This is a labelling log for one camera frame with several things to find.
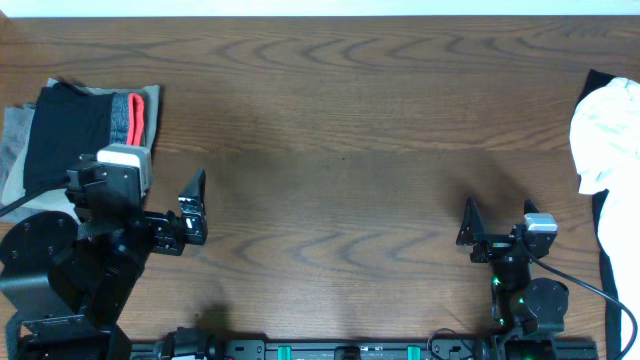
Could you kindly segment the black leggings with red waistband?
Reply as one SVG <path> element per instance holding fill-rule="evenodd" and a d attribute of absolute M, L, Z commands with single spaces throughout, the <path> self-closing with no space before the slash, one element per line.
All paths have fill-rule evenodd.
<path fill-rule="evenodd" d="M 145 110 L 145 97 L 135 92 L 95 95 L 64 82 L 42 88 L 25 158 L 25 191 L 62 181 L 82 154 L 110 144 L 141 145 Z"/>

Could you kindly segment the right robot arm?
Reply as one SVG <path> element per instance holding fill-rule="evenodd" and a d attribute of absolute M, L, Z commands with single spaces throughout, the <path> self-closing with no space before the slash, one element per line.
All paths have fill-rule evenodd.
<path fill-rule="evenodd" d="M 549 254 L 558 225 L 532 201 L 524 204 L 523 220 L 507 234 L 486 231 L 473 198 L 465 204 L 458 246 L 472 248 L 473 263 L 491 268 L 492 317 L 501 330 L 473 345 L 475 359 L 557 359 L 555 336 L 564 331 L 568 287 L 560 281 L 535 278 L 531 264 Z"/>

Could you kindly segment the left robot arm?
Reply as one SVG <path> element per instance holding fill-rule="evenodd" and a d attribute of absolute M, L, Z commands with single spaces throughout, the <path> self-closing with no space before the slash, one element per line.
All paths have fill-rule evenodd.
<path fill-rule="evenodd" d="M 145 210 L 140 179 L 136 167 L 80 165 L 66 176 L 75 216 L 38 213 L 3 238 L 1 292 L 16 309 L 9 358 L 131 357 L 117 322 L 150 254 L 179 256 L 207 238 L 204 170 L 179 195 L 179 214 Z"/>

